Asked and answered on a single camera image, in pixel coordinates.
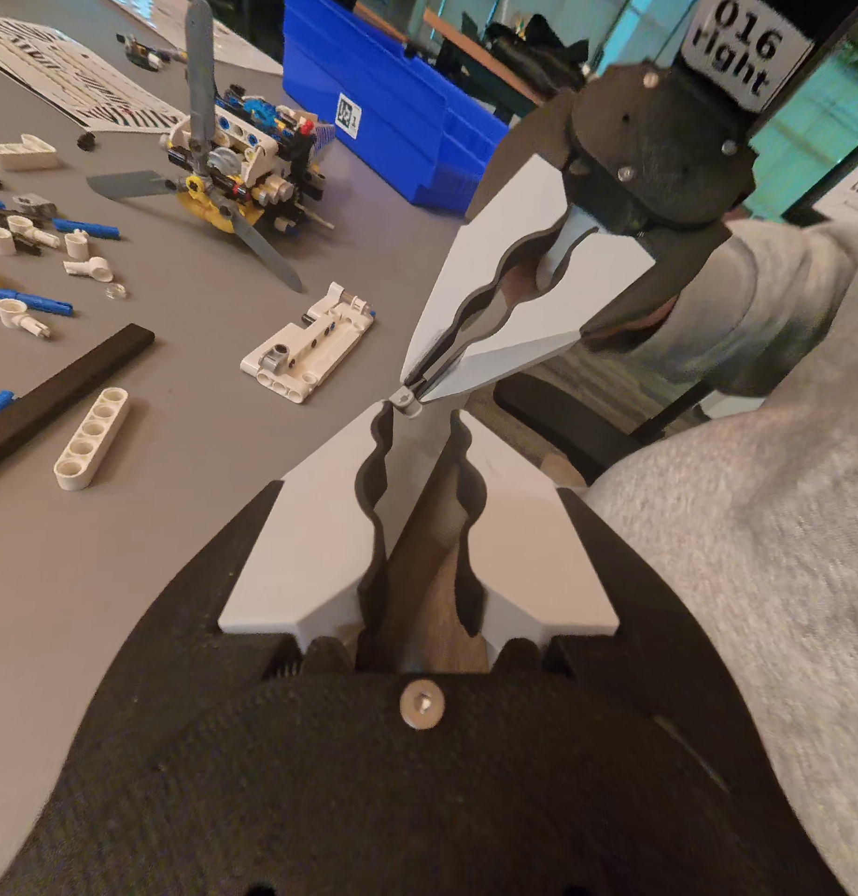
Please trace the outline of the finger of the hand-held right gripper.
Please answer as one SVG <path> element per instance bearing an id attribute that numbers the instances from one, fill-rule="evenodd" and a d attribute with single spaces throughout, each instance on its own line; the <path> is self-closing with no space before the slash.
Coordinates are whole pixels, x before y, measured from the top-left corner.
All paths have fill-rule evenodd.
<path id="1" fill-rule="evenodd" d="M 647 273 L 654 261 L 633 238 L 590 231 L 564 258 L 559 280 L 516 305 L 482 339 L 468 342 L 421 379 L 421 402 L 474 391 L 577 342 L 580 327 Z"/>
<path id="2" fill-rule="evenodd" d="M 401 384 L 423 379 L 468 319 L 488 307 L 504 274 L 553 246 L 567 214 L 563 173 L 533 155 L 457 231 L 414 329 Z"/>

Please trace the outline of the short white lego beam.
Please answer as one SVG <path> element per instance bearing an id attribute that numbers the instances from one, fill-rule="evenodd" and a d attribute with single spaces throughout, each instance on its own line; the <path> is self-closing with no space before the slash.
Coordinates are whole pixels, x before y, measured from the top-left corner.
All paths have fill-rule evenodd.
<path id="1" fill-rule="evenodd" d="M 112 386 L 99 394 L 54 463 L 56 483 L 62 490 L 80 491 L 91 484 L 129 409 L 126 390 Z"/>

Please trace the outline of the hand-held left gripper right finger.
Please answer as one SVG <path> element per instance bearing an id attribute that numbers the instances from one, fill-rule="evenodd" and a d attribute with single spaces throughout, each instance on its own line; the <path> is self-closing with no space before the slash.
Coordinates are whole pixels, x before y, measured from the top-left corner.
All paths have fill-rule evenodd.
<path id="1" fill-rule="evenodd" d="M 554 482 L 464 410 L 450 415 L 457 501 L 457 617 L 488 648 L 611 636 L 619 619 Z"/>

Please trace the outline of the zebra-striped sticker sheet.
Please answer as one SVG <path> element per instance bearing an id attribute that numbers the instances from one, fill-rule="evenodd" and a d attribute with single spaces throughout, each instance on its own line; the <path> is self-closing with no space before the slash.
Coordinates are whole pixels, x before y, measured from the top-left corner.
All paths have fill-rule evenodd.
<path id="1" fill-rule="evenodd" d="M 92 133 L 160 135 L 187 118 L 56 28 L 0 16 L 0 72 Z"/>

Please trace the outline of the black grey lego subassembly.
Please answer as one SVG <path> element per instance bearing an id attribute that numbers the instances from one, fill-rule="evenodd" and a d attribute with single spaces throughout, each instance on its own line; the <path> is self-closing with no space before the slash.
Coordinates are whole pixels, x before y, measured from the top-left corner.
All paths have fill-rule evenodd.
<path id="1" fill-rule="evenodd" d="M 163 51 L 142 44 L 132 35 L 116 33 L 116 39 L 123 46 L 126 57 L 146 71 L 158 72 L 170 62 L 170 57 L 165 57 Z"/>

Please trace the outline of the black bag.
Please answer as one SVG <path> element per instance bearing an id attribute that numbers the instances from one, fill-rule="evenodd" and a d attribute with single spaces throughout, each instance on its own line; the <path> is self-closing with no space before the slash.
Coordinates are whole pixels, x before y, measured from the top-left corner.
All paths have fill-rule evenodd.
<path id="1" fill-rule="evenodd" d="M 583 82 L 588 73 L 590 40 L 564 44 L 542 14 L 534 14 L 523 30 L 493 21 L 484 42 L 493 57 L 526 81 Z"/>

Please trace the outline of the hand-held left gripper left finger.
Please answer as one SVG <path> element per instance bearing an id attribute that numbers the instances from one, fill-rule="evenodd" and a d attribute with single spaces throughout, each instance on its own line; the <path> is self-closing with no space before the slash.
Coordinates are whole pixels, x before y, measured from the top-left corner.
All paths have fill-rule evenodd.
<path id="1" fill-rule="evenodd" d="M 382 597 L 386 550 L 376 505 L 394 411 L 378 401 L 292 468 L 219 616 L 226 634 L 321 637 L 356 649 Z"/>

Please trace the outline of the black office chair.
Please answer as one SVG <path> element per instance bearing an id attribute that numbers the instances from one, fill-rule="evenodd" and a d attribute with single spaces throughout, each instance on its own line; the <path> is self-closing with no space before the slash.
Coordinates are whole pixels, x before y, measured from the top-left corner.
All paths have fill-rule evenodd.
<path id="1" fill-rule="evenodd" d="M 629 433 L 557 386 L 525 373 L 498 382 L 492 397 L 502 410 L 561 451 L 592 485 L 630 454 L 659 441 L 668 426 L 712 392 L 706 384 L 696 384 Z"/>

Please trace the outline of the blue plastic bin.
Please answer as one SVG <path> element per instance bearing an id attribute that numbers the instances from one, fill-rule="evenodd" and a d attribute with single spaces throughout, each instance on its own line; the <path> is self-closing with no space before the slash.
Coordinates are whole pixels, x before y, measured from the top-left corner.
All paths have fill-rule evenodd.
<path id="1" fill-rule="evenodd" d="M 410 203 L 464 215 L 507 126 L 336 2 L 287 1 L 283 87 Z"/>

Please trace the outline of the black lego strip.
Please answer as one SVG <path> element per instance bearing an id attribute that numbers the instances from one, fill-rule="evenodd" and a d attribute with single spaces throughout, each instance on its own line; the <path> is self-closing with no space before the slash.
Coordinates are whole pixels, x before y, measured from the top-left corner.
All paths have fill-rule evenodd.
<path id="1" fill-rule="evenodd" d="M 130 323 L 0 409 L 0 464 L 154 343 L 152 330 Z"/>

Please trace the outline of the person's right forearm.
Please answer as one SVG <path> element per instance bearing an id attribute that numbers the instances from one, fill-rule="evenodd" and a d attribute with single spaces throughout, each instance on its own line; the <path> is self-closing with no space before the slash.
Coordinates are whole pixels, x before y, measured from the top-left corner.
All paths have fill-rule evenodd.
<path id="1" fill-rule="evenodd" d="M 858 223 L 738 219 L 730 238 L 630 351 L 674 385 L 762 398 L 824 339 L 858 275 Z"/>

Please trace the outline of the pile of small lego pieces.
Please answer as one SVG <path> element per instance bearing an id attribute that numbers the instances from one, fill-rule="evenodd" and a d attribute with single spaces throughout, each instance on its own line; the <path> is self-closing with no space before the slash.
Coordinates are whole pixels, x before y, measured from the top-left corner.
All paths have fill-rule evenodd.
<path id="1" fill-rule="evenodd" d="M 0 325 L 50 342 L 54 324 L 78 316 L 69 282 L 124 296 L 109 254 L 123 239 L 115 226 L 64 217 L 40 195 L 0 201 Z"/>

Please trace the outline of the white lego wing assembly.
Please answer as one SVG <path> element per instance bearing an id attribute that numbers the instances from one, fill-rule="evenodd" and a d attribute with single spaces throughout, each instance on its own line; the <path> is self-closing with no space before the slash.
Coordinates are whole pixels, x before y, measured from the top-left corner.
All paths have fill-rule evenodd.
<path id="1" fill-rule="evenodd" d="M 303 404 L 373 326 L 366 301 L 333 282 L 323 298 L 246 354 L 240 370 L 270 392 Z"/>

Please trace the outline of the wooden-edged desk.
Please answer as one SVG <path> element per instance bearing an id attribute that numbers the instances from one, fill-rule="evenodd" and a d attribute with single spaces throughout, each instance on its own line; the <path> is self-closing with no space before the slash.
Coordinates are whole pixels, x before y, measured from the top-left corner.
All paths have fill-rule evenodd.
<path id="1" fill-rule="evenodd" d="M 372 27 L 377 28 L 380 32 L 397 40 L 403 46 L 408 43 L 414 43 L 415 39 L 410 38 L 407 33 L 394 27 L 381 17 L 377 12 L 371 10 L 366 4 L 356 2 L 354 6 L 354 15 L 363 21 L 369 23 Z M 496 77 L 500 82 L 506 84 L 508 88 L 522 95 L 528 102 L 534 106 L 541 106 L 546 99 L 527 84 L 520 76 L 508 69 L 500 60 L 497 60 L 486 49 L 480 46 L 476 41 L 468 38 L 457 30 L 450 22 L 447 22 L 439 14 L 425 7 L 419 15 L 419 19 L 423 24 L 427 24 L 430 30 L 437 31 L 442 38 L 449 41 L 458 51 L 474 60 L 480 67 L 488 73 Z"/>

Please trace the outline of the zebra-striped lego aeroplane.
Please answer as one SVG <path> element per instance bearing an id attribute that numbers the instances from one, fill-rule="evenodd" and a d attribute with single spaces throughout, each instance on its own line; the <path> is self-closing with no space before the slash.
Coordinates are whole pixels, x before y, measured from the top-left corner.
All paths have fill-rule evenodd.
<path id="1" fill-rule="evenodd" d="M 334 226 L 304 200 L 320 201 L 326 179 L 319 164 L 337 131 L 308 111 L 274 104 L 237 84 L 215 80 L 214 29 L 208 2 L 185 14 L 190 113 L 161 139 L 180 175 L 153 170 L 94 175 L 87 185 L 111 201 L 176 196 L 196 218 L 238 237 L 290 289 L 302 292 L 295 268 L 258 230 L 264 223 L 292 234 L 303 220 Z"/>

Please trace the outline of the white bent lego beam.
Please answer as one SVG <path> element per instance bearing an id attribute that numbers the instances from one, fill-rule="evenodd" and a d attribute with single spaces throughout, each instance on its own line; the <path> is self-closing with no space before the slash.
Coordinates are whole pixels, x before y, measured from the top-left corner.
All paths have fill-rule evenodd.
<path id="1" fill-rule="evenodd" d="M 62 160 L 54 146 L 30 134 L 19 141 L 0 142 L 0 171 L 36 171 L 58 168 Z"/>

